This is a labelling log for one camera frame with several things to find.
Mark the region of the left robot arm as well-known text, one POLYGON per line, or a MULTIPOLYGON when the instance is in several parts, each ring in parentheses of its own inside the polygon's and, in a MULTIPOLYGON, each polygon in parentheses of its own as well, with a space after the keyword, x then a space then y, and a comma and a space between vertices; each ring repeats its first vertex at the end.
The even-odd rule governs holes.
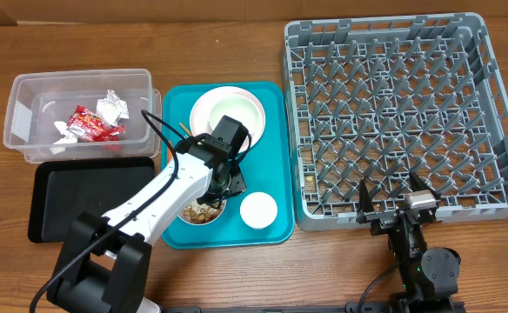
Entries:
POLYGON ((51 279, 32 300, 46 297, 68 312, 158 312, 146 298, 152 248, 192 202, 213 203, 244 191, 239 171, 247 131, 188 137, 171 161, 135 196, 102 216, 81 214, 71 225, 51 279))

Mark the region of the grey dishwasher rack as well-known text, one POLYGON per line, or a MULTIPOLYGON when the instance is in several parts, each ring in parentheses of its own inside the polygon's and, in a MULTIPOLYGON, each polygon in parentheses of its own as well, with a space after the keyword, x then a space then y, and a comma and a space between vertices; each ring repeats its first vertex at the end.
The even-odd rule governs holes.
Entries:
POLYGON ((508 97, 480 15, 288 23, 284 95, 300 228, 356 227, 360 183, 394 210, 411 173, 442 222, 508 217, 508 97))

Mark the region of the orange carrot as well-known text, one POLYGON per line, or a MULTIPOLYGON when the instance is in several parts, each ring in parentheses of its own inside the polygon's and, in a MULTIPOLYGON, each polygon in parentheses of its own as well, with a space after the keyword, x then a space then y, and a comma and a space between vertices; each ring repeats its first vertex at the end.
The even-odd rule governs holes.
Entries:
POLYGON ((172 159, 172 154, 170 152, 170 149, 172 148, 172 142, 169 141, 168 144, 166 144, 167 146, 167 150, 166 150, 166 163, 169 163, 170 160, 172 159))

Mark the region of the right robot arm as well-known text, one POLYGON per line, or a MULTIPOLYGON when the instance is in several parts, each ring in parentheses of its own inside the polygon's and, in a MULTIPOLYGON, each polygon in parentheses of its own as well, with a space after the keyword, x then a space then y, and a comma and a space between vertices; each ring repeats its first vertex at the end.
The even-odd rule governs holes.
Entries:
POLYGON ((460 255, 450 248, 430 248, 422 226, 436 221, 440 195, 412 171, 411 192, 393 211, 377 212, 363 178, 358 184, 357 222, 368 223, 373 236, 387 235, 396 263, 375 278, 356 304, 346 310, 355 312, 464 312, 465 304, 455 303, 458 292, 460 255), (401 277, 404 290, 387 302, 366 301, 372 288, 393 271, 401 277))

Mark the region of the large white plate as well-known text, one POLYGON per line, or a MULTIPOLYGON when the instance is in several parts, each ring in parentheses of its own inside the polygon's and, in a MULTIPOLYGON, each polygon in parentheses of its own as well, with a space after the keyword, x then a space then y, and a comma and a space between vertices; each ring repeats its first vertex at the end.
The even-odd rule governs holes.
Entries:
MULTIPOLYGON (((198 98, 198 100, 195 102, 194 106, 192 107, 191 114, 190 114, 191 133, 194 136, 199 135, 201 133, 211 134, 213 129, 209 125, 209 116, 210 116, 212 107, 218 100, 221 100, 225 97, 231 97, 231 96, 242 96, 242 97, 247 97, 253 101, 256 101, 262 108, 264 128, 265 128, 266 116, 265 116, 264 107, 261 104, 261 102, 248 90, 245 90, 245 89, 242 89, 239 87, 234 87, 234 86, 223 86, 223 87, 217 87, 215 89, 207 91, 200 98, 198 98)), ((253 147, 260 140, 261 136, 251 135, 251 147, 253 147)))

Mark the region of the small white plate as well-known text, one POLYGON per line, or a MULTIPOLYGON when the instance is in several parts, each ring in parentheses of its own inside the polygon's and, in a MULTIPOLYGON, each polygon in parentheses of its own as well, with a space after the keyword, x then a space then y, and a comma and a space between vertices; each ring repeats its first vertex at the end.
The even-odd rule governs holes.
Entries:
POLYGON ((231 96, 218 100, 210 112, 210 127, 214 130, 223 117, 239 121, 253 136, 261 136, 264 131, 262 108, 247 97, 231 96))

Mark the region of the clear plastic bin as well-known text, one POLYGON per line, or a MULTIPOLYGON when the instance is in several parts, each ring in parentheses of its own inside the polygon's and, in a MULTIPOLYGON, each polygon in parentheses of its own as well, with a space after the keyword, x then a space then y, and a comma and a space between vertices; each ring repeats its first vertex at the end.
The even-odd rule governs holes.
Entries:
POLYGON ((22 74, 15 78, 5 113, 3 144, 17 150, 28 163, 57 160, 155 157, 160 139, 144 121, 142 110, 160 114, 162 97, 146 69, 73 70, 22 74), (95 111, 97 100, 114 90, 124 100, 129 119, 119 123, 125 132, 117 142, 58 144, 66 150, 53 155, 50 148, 62 138, 55 121, 68 122, 77 106, 95 111))

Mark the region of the teal plastic tray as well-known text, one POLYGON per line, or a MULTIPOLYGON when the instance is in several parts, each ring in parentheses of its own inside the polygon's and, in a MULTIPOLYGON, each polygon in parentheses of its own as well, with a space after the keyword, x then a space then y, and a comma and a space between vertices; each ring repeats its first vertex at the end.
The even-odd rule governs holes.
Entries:
POLYGON ((290 145, 284 94, 271 82, 234 83, 248 90, 264 107, 266 123, 261 139, 251 147, 240 168, 245 193, 227 201, 221 215, 207 224, 194 225, 176 218, 163 233, 175 249, 205 249, 282 243, 295 227, 290 145), (240 217, 240 204, 253 192, 269 194, 277 203, 277 217, 268 227, 254 230, 240 217))

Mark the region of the small white cup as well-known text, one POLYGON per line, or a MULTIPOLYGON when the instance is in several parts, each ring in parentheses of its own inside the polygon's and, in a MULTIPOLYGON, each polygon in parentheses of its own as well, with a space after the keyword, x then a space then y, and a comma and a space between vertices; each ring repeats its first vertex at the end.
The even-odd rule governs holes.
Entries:
POLYGON ((277 202, 263 192, 253 192, 240 204, 240 216, 243 222, 254 230, 270 226, 277 218, 277 202))

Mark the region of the white green tissue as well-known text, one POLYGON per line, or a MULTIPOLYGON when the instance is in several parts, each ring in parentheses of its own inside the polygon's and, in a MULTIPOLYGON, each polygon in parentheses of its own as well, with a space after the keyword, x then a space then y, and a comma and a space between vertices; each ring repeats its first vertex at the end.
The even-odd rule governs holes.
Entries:
POLYGON ((117 127, 120 120, 130 118, 127 103, 114 90, 107 90, 106 97, 97 100, 96 115, 112 127, 117 127))

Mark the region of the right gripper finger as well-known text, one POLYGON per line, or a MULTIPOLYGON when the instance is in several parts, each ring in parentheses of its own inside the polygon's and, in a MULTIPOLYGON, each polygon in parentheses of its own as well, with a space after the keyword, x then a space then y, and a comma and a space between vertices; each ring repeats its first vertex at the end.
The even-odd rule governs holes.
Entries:
POLYGON ((431 190, 431 187, 414 170, 409 172, 409 184, 412 191, 431 190))
POLYGON ((370 193, 366 187, 366 179, 362 178, 358 184, 358 209, 357 213, 365 214, 365 213, 373 213, 374 207, 372 198, 370 197, 370 193))

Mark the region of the red snack wrapper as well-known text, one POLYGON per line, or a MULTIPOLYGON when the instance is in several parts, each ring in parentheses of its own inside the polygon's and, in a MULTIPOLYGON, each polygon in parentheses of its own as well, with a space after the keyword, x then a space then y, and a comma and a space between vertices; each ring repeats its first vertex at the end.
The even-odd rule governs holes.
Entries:
POLYGON ((85 142, 118 141, 125 127, 110 126, 92 111, 77 106, 67 123, 68 131, 85 142))

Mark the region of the white napkin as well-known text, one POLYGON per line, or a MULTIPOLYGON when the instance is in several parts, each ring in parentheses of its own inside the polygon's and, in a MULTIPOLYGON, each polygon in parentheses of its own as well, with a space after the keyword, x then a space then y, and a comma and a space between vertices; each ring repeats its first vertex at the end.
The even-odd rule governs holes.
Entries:
POLYGON ((62 135, 61 139, 54 142, 54 147, 50 148, 50 152, 53 155, 56 155, 56 154, 59 154, 59 153, 64 152, 66 150, 65 147, 57 147, 58 144, 77 143, 78 138, 74 133, 72 133, 69 130, 69 127, 66 122, 55 121, 54 125, 57 128, 57 130, 59 131, 59 133, 62 135))

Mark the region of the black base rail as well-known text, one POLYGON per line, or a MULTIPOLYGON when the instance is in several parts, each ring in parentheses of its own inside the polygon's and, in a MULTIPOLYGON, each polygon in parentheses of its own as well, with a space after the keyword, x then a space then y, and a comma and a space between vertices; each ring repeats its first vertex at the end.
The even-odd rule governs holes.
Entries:
POLYGON ((198 306, 164 307, 162 313, 393 313, 385 302, 365 303, 361 310, 358 303, 347 303, 342 306, 282 306, 282 307, 236 307, 236 308, 200 308, 198 306))

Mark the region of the black plastic tray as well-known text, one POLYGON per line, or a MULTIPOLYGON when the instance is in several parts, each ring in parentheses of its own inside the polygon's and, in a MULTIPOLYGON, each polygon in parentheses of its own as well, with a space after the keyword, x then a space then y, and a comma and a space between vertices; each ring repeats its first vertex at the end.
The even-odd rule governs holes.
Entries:
POLYGON ((154 176, 154 162, 147 156, 41 163, 34 179, 29 240, 62 242, 81 213, 101 216, 137 194, 154 176))

